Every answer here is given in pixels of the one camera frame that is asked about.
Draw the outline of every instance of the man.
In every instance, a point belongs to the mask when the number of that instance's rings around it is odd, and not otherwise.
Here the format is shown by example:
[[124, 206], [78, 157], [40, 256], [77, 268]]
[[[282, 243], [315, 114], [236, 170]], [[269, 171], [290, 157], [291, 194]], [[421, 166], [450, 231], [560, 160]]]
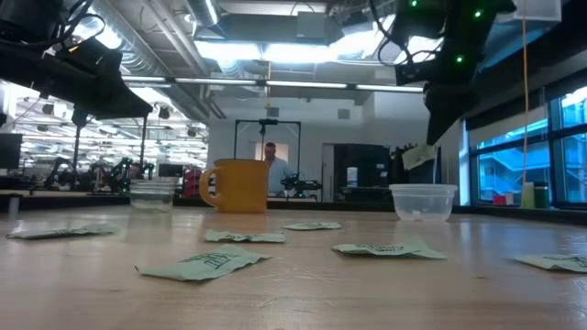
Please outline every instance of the man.
[[143, 173], [140, 172], [140, 164], [139, 163], [133, 163], [132, 165], [130, 165], [130, 171], [129, 171], [128, 177], [130, 180], [137, 180], [137, 179], [143, 178]]
[[269, 168], [269, 193], [279, 193], [285, 188], [282, 180], [290, 173], [290, 167], [287, 161], [275, 157], [275, 144], [268, 142], [265, 145], [265, 161], [271, 164]]

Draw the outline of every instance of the table surface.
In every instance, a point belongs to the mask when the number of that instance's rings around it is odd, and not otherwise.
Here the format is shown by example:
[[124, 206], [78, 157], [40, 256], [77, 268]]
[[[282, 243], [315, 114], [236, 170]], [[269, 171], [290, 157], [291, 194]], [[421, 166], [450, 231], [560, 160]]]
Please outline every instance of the table surface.
[[[586, 253], [587, 228], [455, 214], [403, 222], [395, 214], [269, 211], [172, 214], [128, 207], [26, 212], [0, 220], [0, 327], [9, 329], [585, 329], [587, 277], [512, 261]], [[273, 258], [206, 282], [140, 277], [219, 247], [206, 229], [258, 234], [299, 222], [342, 229], [286, 231], [285, 244], [239, 244]], [[6, 239], [13, 229], [108, 223], [112, 236]], [[347, 257], [341, 243], [422, 237], [448, 260]]]

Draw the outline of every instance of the yellow string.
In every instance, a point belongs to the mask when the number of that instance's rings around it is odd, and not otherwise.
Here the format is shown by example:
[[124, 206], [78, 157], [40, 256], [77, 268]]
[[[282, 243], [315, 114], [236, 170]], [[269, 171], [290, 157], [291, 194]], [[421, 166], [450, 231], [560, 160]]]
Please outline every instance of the yellow string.
[[528, 113], [530, 110], [528, 97], [528, 50], [527, 50], [527, 34], [526, 34], [526, 4], [524, 0], [524, 13], [522, 15], [522, 42], [524, 53], [524, 97], [525, 97], [525, 113], [524, 113], [524, 166], [522, 167], [522, 201], [526, 195], [524, 187], [526, 186], [526, 162], [527, 162], [527, 148], [528, 148]]

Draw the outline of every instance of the computer monitor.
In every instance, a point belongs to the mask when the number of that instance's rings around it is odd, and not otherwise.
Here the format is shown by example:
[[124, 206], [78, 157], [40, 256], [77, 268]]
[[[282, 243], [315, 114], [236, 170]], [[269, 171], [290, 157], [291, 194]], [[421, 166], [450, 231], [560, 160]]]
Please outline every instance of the computer monitor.
[[20, 165], [22, 134], [0, 134], [0, 169], [14, 170]]
[[163, 178], [181, 178], [183, 176], [183, 165], [160, 164], [159, 176]]

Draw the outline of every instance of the workbench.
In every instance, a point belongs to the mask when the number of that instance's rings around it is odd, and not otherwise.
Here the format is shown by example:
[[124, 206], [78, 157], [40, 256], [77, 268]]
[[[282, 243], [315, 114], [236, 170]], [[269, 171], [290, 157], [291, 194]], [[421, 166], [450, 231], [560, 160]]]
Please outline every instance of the workbench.
[[[0, 328], [93, 329], [585, 329], [587, 277], [512, 261], [523, 254], [587, 253], [587, 228], [454, 214], [404, 222], [391, 213], [270, 210], [217, 214], [129, 206], [22, 212], [0, 220]], [[286, 224], [337, 221], [339, 230]], [[9, 240], [13, 229], [109, 223], [111, 236]], [[206, 229], [285, 232], [285, 244], [239, 246], [273, 258], [201, 283], [140, 277], [210, 251]], [[348, 257], [341, 243], [422, 237], [448, 260]]]

